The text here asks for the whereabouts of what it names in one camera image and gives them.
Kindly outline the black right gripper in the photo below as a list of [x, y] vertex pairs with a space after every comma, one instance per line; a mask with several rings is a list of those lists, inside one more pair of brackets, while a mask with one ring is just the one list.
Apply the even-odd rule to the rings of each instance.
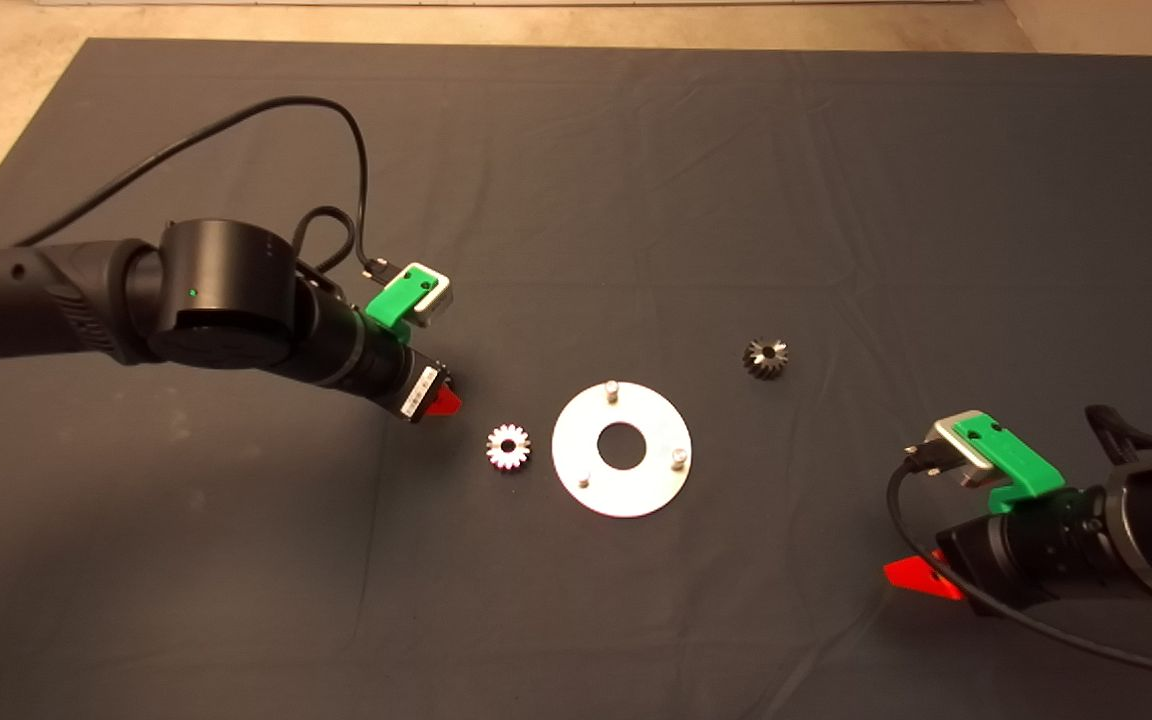
[[[1120, 600], [1124, 564], [1111, 546], [1105, 488], [1059, 488], [1011, 511], [942, 530], [935, 548], [952, 571], [998, 602], [1030, 609], [1039, 602]], [[961, 602], [965, 594], [922, 556], [887, 562], [892, 588]]]

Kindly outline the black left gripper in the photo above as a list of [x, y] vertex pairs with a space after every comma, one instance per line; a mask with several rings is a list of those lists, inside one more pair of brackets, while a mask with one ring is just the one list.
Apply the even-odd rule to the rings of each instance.
[[397, 341], [367, 318], [358, 320], [357, 338], [361, 351], [340, 378], [340, 389], [367, 397], [407, 423], [458, 414], [463, 401], [452, 389], [444, 363]]

